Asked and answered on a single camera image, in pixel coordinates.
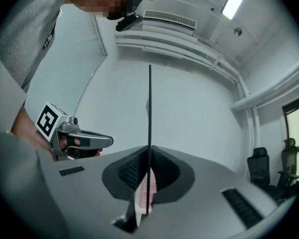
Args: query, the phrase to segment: white wall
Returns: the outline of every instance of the white wall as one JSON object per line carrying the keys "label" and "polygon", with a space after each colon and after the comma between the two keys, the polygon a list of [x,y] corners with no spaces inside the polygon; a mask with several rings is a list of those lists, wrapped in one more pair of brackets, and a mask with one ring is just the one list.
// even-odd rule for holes
{"label": "white wall", "polygon": [[288,18],[272,38],[240,70],[254,92],[275,80],[299,60],[299,30]]}
{"label": "white wall", "polygon": [[[119,60],[111,64],[112,68],[98,70],[77,112],[82,127],[114,138],[113,146],[103,154],[148,142],[149,63],[134,61],[133,57],[140,59],[136,49],[126,53],[130,56],[120,58],[127,61]],[[143,60],[151,60],[151,56],[145,55]],[[242,131],[240,119],[229,110],[233,102],[231,90],[205,68],[178,60],[174,66],[186,68],[178,70],[159,65],[168,61],[166,57],[154,57],[157,64],[152,64],[152,144],[207,158],[241,172]]]}
{"label": "white wall", "polygon": [[[285,23],[240,71],[249,91],[255,92],[287,71],[299,60],[299,31],[286,17]],[[270,156],[271,184],[279,179],[282,169],[281,151],[287,138],[282,106],[299,96],[299,89],[258,110],[261,146]]]}

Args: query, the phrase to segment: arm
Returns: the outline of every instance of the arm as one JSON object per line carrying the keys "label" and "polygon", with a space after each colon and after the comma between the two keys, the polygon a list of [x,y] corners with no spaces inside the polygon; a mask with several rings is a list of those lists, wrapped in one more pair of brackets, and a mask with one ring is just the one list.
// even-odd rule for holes
{"label": "arm", "polygon": [[278,173],[280,173],[282,175],[286,175],[286,176],[288,176],[291,179],[295,179],[295,180],[299,179],[298,175],[295,175],[295,174],[292,174],[292,173],[289,173],[289,172],[279,171]]}
{"label": "arm", "polygon": [[[24,106],[21,107],[18,115],[16,116],[11,132],[18,137],[28,140],[34,148],[45,149],[49,151],[52,159],[55,161],[54,155],[51,153],[48,141],[36,129],[33,121],[26,113]],[[68,145],[66,137],[59,139],[59,142],[61,149],[64,149]],[[80,139],[75,138],[75,144],[80,145]],[[99,156],[101,151],[102,149],[99,149],[96,153],[96,156]]]}

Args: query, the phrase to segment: gray surface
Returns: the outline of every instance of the gray surface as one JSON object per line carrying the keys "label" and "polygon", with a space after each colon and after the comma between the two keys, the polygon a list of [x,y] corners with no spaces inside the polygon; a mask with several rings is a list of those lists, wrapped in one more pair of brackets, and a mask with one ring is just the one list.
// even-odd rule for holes
{"label": "gray surface", "polygon": [[[264,192],[224,166],[178,151],[162,148],[187,162],[195,182],[179,201],[154,205],[152,213],[134,233],[112,225],[123,215],[126,201],[114,199],[102,182],[105,167],[140,149],[86,159],[53,162],[43,150],[0,134],[0,192],[11,208],[42,237],[58,238],[250,238],[270,229],[288,207],[274,212],[245,231],[244,225],[223,198],[221,191],[236,188],[264,216],[276,204]],[[61,176],[60,169],[81,165],[84,171]]]}
{"label": "gray surface", "polygon": [[136,231],[151,238],[226,238],[245,231],[243,223],[221,192],[236,188],[263,216],[277,205],[256,186],[228,168],[179,151],[160,148],[185,161],[195,172],[189,192],[175,203],[155,205],[151,215]]}

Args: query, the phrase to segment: black chair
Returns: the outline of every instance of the black chair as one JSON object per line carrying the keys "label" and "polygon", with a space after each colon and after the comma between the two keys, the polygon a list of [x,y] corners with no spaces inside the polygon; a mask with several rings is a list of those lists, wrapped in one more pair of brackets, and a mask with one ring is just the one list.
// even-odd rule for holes
{"label": "black chair", "polygon": [[270,184],[269,156],[266,148],[255,148],[252,157],[247,158],[250,181],[266,191],[276,201],[285,198],[285,190]]}
{"label": "black chair", "polygon": [[281,152],[281,159],[283,162],[283,170],[279,171],[280,179],[278,187],[289,188],[295,180],[299,179],[297,173],[297,152],[296,140],[288,138],[284,140],[285,149]]}

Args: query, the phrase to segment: white pipe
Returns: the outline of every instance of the white pipe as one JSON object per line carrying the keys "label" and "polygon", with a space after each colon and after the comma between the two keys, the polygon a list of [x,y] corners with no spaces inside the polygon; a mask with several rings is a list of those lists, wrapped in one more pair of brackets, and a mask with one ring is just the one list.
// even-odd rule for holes
{"label": "white pipe", "polygon": [[261,146],[260,143],[260,121],[257,107],[253,107],[254,116],[255,116],[255,140],[254,140],[254,148],[259,148]]}
{"label": "white pipe", "polygon": [[225,55],[228,59],[230,59],[232,62],[234,62],[237,66],[241,66],[242,63],[238,62],[237,60],[235,60],[234,58],[232,58],[230,55],[228,55],[228,53],[224,52],[222,49],[220,49],[218,46],[216,46],[215,44],[213,44],[212,42],[194,34],[193,35],[195,38],[197,38],[199,40],[199,42],[197,43],[198,45],[201,42],[207,43],[208,45],[212,46],[217,52],[222,53],[223,55]]}
{"label": "white pipe", "polygon": [[299,71],[299,61],[293,65],[288,71],[286,71],[284,74],[282,74],[280,77],[278,77],[276,80],[272,81],[270,84],[268,84],[266,87],[254,92],[253,94],[233,103],[230,106],[231,110],[241,110],[243,108],[250,108],[255,103],[261,102],[270,91],[275,89],[277,86],[279,86],[283,81],[287,80],[289,77],[291,77],[293,74],[297,73]]}
{"label": "white pipe", "polygon": [[[153,47],[159,47],[159,48],[163,48],[166,50],[172,50],[175,51],[177,53],[180,54],[184,54],[186,56],[192,57],[196,60],[199,60],[201,62],[204,63],[204,66],[206,66],[207,68],[209,68],[212,65],[212,62],[185,49],[179,48],[179,47],[175,47],[173,45],[169,45],[166,43],[161,43],[161,42],[156,42],[156,41],[149,41],[149,40],[141,40],[141,39],[128,39],[128,38],[119,38],[116,39],[116,43],[117,44],[138,44],[138,45],[142,45],[142,46],[153,46]],[[215,71],[221,72],[222,74],[225,74],[227,76],[227,78],[231,78],[235,81],[235,83],[237,82],[237,80],[231,76],[227,71],[225,71],[224,69],[222,69],[220,66],[216,66],[214,68]]]}
{"label": "white pipe", "polygon": [[213,62],[213,64],[211,65],[211,67],[209,68],[211,71],[218,65],[219,60],[222,58],[222,54],[220,54],[216,60]]}
{"label": "white pipe", "polygon": [[160,40],[165,40],[169,42],[176,43],[178,45],[183,45],[186,47],[190,47],[192,49],[195,49],[197,51],[200,51],[209,57],[212,57],[214,59],[217,58],[219,55],[217,52],[211,50],[208,46],[202,47],[198,46],[197,44],[193,44],[189,41],[185,41],[179,38],[176,38],[174,36],[169,36],[166,34],[160,34],[160,33],[153,33],[153,32],[146,32],[146,31],[136,31],[136,30],[127,30],[127,31],[122,31],[122,32],[114,32],[115,36],[125,36],[125,35],[130,35],[130,36],[143,36],[143,37],[150,37],[150,38],[155,38],[155,39],[160,39]]}
{"label": "white pipe", "polygon": [[297,81],[293,81],[291,77],[289,78],[289,81],[284,81],[285,86],[280,86],[278,88],[275,88],[275,90],[273,90],[270,94],[268,94],[265,98],[263,98],[263,100],[260,102],[265,102],[265,101],[270,101],[272,98],[275,98],[277,95],[283,93],[284,91],[288,91],[288,88],[291,86],[292,84],[296,83]]}
{"label": "white pipe", "polygon": [[[244,97],[243,91],[241,89],[241,86],[239,86],[239,84],[237,84],[237,88],[238,88],[238,93],[240,98]],[[250,118],[250,114],[248,112],[248,109],[245,109],[245,114],[246,114],[246,120],[247,120],[247,125],[248,125],[248,157],[250,157],[252,155],[252,151],[253,151],[253,129],[252,129],[252,119]],[[244,178],[247,179],[248,178],[248,165],[246,167],[245,170],[245,174],[244,174]]]}
{"label": "white pipe", "polygon": [[[166,34],[147,32],[147,31],[127,30],[127,31],[122,31],[122,32],[115,31],[114,35],[115,36],[126,36],[126,35],[127,36],[143,36],[143,37],[155,38],[155,39],[160,39],[160,40],[173,42],[173,43],[176,43],[178,45],[187,46],[191,49],[202,52],[202,53],[206,54],[207,56],[209,56],[213,59],[217,59],[217,57],[219,56],[218,52],[212,50],[207,45],[204,45],[202,43],[200,45],[197,45],[197,44],[191,43],[189,41],[176,38],[174,36],[168,36]],[[233,66],[231,66],[224,58],[221,58],[219,60],[219,62],[221,64],[223,64],[229,71],[231,71],[237,78],[240,78],[240,79],[238,79],[238,82],[242,86],[243,91],[244,91],[244,95],[246,96],[246,89],[247,88],[246,88],[246,85],[245,85],[244,81],[242,80],[242,77],[241,77],[240,73]]]}
{"label": "white pipe", "polygon": [[[140,48],[140,49],[145,49],[145,48],[149,48],[147,46],[144,46],[144,45],[136,45],[136,44],[122,44],[122,43],[118,43],[117,46],[123,46],[123,47],[133,47],[133,48]],[[193,61],[197,64],[200,64],[200,65],[203,65],[205,67],[208,67],[206,66],[206,64],[204,62],[201,62],[199,60],[196,60],[196,59],[193,59],[193,58],[190,58],[190,57],[187,57],[187,56],[184,56],[184,55],[180,55],[179,53],[176,53],[175,54],[176,56],[179,56],[181,58],[184,58],[184,59],[187,59],[187,60],[190,60],[190,61]],[[221,71],[218,71],[218,70],[215,70],[217,73],[219,73],[221,76],[225,77],[227,80],[231,81],[233,84],[237,84],[237,80],[234,79],[232,76],[228,76],[227,74],[224,74],[223,72]]]}
{"label": "white pipe", "polygon": [[194,29],[183,27],[183,26],[180,26],[177,24],[169,24],[169,23],[161,21],[161,20],[148,20],[148,19],[144,18],[143,25],[168,28],[168,29],[172,29],[172,30],[184,33],[184,34],[191,35],[191,36],[194,33]]}
{"label": "white pipe", "polygon": [[154,48],[154,47],[145,46],[142,50],[152,52],[152,53],[162,54],[162,55],[166,55],[166,56],[171,56],[171,57],[178,58],[178,59],[183,58],[182,55],[178,55],[175,52],[171,52],[171,51],[168,51],[168,50],[157,49],[157,48]]}
{"label": "white pipe", "polygon": [[283,81],[282,83],[280,83],[277,87],[275,87],[274,90],[273,90],[273,92],[275,92],[277,90],[279,91],[279,89],[281,87],[283,87],[284,85],[286,85],[286,83],[290,83],[291,80],[294,79],[297,76],[299,76],[299,71],[295,72],[290,78],[286,79],[285,81]]}
{"label": "white pipe", "polygon": [[163,27],[157,27],[157,26],[149,26],[149,25],[143,25],[142,26],[143,31],[148,31],[148,32],[155,32],[155,33],[160,33],[160,34],[167,34],[170,36],[174,36],[176,38],[189,41],[191,43],[196,44],[198,42],[197,38],[192,37],[188,34],[184,34],[175,30],[163,28]]}
{"label": "white pipe", "polygon": [[292,91],[294,91],[294,90],[297,89],[297,88],[299,88],[299,84],[296,85],[296,86],[294,86],[292,89],[288,90],[288,91],[285,92],[284,94],[282,94],[282,95],[280,95],[280,96],[278,96],[278,97],[276,97],[276,98],[274,98],[274,99],[272,99],[272,100],[270,100],[270,101],[268,101],[268,102],[266,102],[266,103],[264,103],[264,104],[258,106],[257,108],[259,109],[259,108],[264,107],[264,106],[266,106],[266,105],[268,105],[268,104],[271,104],[271,103],[273,103],[273,102],[275,102],[275,101],[277,101],[277,100],[283,98],[284,96],[288,95],[289,93],[291,93]]}

